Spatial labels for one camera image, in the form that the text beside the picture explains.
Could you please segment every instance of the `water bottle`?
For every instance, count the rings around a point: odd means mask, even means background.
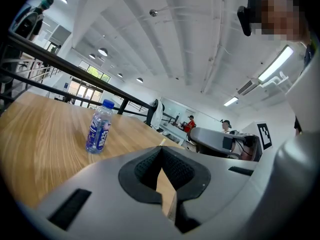
[[[105,99],[92,117],[85,149],[92,154],[102,152],[111,125],[112,109],[115,104]]]

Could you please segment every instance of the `bottle label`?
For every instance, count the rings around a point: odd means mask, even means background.
[[[110,125],[111,125],[111,123],[109,123],[109,121],[106,121],[104,123],[103,128],[100,131],[99,138],[96,142],[96,149],[97,150],[102,150],[104,148]]]
[[[92,120],[90,128],[89,128],[88,138],[86,140],[86,146],[88,148],[93,146],[93,144],[95,142],[96,134],[97,134],[97,126],[96,126],[95,122]]]

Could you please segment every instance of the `desk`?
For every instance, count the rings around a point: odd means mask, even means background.
[[[160,127],[168,131],[171,135],[175,136],[177,139],[179,139],[178,145],[182,145],[184,141],[187,140],[187,133],[178,127],[173,126],[171,123],[168,123],[167,125],[164,125],[163,123],[160,124]]]
[[[154,147],[179,147],[134,117],[115,114],[100,155],[85,144],[93,109],[26,91],[0,117],[0,162],[14,198],[35,208],[58,185],[96,161]],[[157,191],[168,213],[175,190],[161,170]]]

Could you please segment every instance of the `red shirt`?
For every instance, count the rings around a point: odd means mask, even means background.
[[[188,124],[184,127],[184,131],[186,132],[186,133],[188,133],[188,132],[190,132],[190,130],[193,128],[193,127],[195,127],[195,121],[193,121],[193,120],[191,120],[190,122],[188,122]]]

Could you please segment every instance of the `black slot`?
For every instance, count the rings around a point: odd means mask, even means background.
[[[67,230],[90,195],[88,190],[76,189],[48,220],[60,229]]]
[[[237,167],[237,166],[230,167],[229,171],[232,171],[232,172],[235,172],[235,173],[238,173],[238,174],[247,175],[247,176],[251,176],[254,173],[254,170],[240,168],[240,167]]]

